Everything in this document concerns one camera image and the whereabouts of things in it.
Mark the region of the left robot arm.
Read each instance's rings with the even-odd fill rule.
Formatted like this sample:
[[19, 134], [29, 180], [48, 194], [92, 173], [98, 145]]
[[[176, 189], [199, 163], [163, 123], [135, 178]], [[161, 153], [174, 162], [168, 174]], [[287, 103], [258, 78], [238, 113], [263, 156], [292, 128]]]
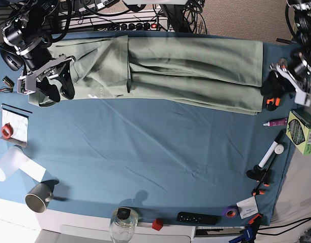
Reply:
[[285, 94], [294, 94], [298, 105], [310, 106], [311, 1], [287, 1], [285, 18], [291, 42], [299, 48], [291, 51], [290, 61], [281, 58], [277, 64], [270, 65], [269, 75], [260, 89], [268, 111], [276, 110]]

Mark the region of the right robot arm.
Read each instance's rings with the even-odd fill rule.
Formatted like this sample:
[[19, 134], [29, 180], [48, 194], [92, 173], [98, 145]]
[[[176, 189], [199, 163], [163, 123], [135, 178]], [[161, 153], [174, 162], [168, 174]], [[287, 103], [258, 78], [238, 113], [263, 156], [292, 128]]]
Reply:
[[40, 91], [54, 102], [60, 102], [61, 97], [71, 100], [75, 96], [70, 76], [70, 63], [75, 61], [75, 57], [61, 54], [54, 58], [48, 50], [68, 32], [71, 2], [66, 2], [66, 24], [59, 37], [53, 38], [42, 28], [45, 18], [58, 4], [58, 1], [19, 2], [18, 10], [0, 24], [4, 41], [0, 45], [1, 57], [13, 71], [23, 69], [16, 84], [19, 94], [30, 95]]

